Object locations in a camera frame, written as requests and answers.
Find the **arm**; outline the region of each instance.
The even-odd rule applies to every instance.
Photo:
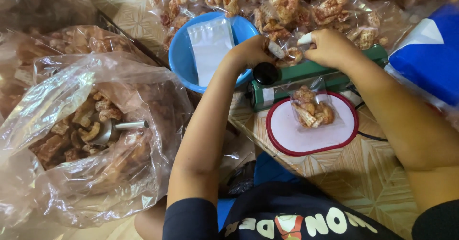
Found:
[[[229,51],[213,75],[180,145],[169,180],[167,207],[187,198],[217,205],[223,137],[239,74],[260,62],[272,62],[267,38],[252,37]]]
[[[317,49],[307,57],[353,81],[404,166],[420,211],[459,199],[459,132],[342,34],[315,31],[313,40]]]

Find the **hand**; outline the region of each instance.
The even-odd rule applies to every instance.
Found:
[[[336,30],[316,30],[311,36],[316,49],[307,50],[304,56],[324,67],[345,72],[353,62],[367,59],[345,35]]]
[[[261,62],[274,64],[274,60],[265,53],[268,44],[269,38],[267,37],[261,35],[250,37],[233,47],[223,58],[222,63],[232,63],[238,74],[242,73],[246,68],[254,68]]]

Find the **blue bowl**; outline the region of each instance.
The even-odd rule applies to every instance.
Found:
[[[196,64],[193,58],[193,49],[191,47],[190,37],[188,36],[187,27],[209,21],[218,17],[224,16],[220,12],[211,12],[199,15],[188,21],[175,34],[169,47],[169,64],[172,71],[178,76],[180,81],[186,88],[195,92],[204,93],[206,87],[198,86],[198,73]],[[258,31],[245,18],[235,16],[231,19],[231,29],[233,30],[234,44],[244,42],[248,38],[257,35]],[[240,86],[252,77],[252,71],[246,70],[236,82],[236,87]]]

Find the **person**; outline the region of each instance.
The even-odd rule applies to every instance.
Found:
[[[312,39],[315,47],[306,51],[307,59],[352,80],[405,168],[421,212],[413,239],[459,239],[459,132],[341,33],[317,30]],[[217,206],[220,153],[234,85],[246,67],[273,61],[265,54],[267,43],[265,37],[252,37],[223,58],[183,137],[167,199],[135,218],[139,235],[145,240],[401,239],[312,184],[294,180],[257,183],[255,178],[256,186],[229,210],[221,211],[220,202]],[[262,162],[269,163],[266,156]]]

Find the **green sealer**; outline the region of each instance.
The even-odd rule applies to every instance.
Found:
[[[363,53],[380,67],[388,63],[387,52],[381,45],[375,45]],[[308,61],[300,65],[286,67],[279,70],[254,69],[255,80],[247,87],[245,97],[250,99],[254,112],[271,108],[278,101],[288,97],[288,92],[295,90],[295,85],[310,84],[318,76],[323,76],[327,90],[341,92],[346,90],[350,79],[342,72]]]

